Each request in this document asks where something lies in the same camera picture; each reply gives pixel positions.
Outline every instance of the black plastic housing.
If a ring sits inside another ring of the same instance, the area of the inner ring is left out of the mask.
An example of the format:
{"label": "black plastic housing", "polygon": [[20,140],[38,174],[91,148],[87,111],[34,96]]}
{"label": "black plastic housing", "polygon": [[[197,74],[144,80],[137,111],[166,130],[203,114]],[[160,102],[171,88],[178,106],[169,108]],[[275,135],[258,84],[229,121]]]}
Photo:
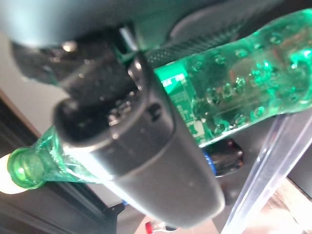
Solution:
{"label": "black plastic housing", "polygon": [[221,188],[143,56],[134,59],[129,75],[137,90],[103,108],[107,118],[103,113],[102,122],[94,122],[94,134],[83,128],[92,115],[80,117],[79,106],[69,101],[57,106],[63,145],[95,159],[103,184],[145,214],[182,228],[215,216],[224,207]]}

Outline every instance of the red object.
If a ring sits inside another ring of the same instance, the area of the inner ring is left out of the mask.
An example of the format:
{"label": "red object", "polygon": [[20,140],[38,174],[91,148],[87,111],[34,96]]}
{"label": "red object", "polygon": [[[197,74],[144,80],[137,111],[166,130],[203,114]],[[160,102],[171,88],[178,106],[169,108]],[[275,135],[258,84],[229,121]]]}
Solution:
{"label": "red object", "polygon": [[147,234],[152,234],[153,233],[153,227],[152,227],[151,222],[148,222],[148,223],[145,224],[145,229],[146,229]]}

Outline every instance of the gray surface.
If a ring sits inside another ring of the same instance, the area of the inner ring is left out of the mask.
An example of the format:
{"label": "gray surface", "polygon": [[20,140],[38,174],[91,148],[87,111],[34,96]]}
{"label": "gray surface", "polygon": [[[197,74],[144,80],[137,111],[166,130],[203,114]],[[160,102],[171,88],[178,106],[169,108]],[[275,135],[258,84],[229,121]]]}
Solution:
{"label": "gray surface", "polygon": [[288,177],[312,198],[312,146],[307,149]]}

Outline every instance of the transparent plastic sheet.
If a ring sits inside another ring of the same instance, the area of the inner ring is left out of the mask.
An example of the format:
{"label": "transparent plastic sheet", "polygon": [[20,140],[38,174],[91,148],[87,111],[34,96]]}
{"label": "transparent plastic sheet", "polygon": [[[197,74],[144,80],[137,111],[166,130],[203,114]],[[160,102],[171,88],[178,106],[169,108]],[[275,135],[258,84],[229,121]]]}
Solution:
{"label": "transparent plastic sheet", "polygon": [[312,142],[312,110],[277,116],[221,234],[240,234]]}

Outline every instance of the green plastic bottle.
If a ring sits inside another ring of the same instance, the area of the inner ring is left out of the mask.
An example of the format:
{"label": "green plastic bottle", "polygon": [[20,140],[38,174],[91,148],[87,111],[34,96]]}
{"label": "green plastic bottle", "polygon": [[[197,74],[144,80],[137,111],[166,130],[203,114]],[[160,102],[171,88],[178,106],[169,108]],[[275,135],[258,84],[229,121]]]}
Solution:
{"label": "green plastic bottle", "polygon": [[11,153],[7,170],[12,181],[26,189],[35,189],[46,181],[100,183],[83,166],[84,159],[65,154],[55,128],[51,127],[33,146]]}
{"label": "green plastic bottle", "polygon": [[[312,105],[312,10],[155,73],[200,146],[268,117],[305,110]],[[7,171],[25,189],[45,181],[100,183],[86,169],[86,158],[65,154],[52,127],[32,147],[14,151]]]}

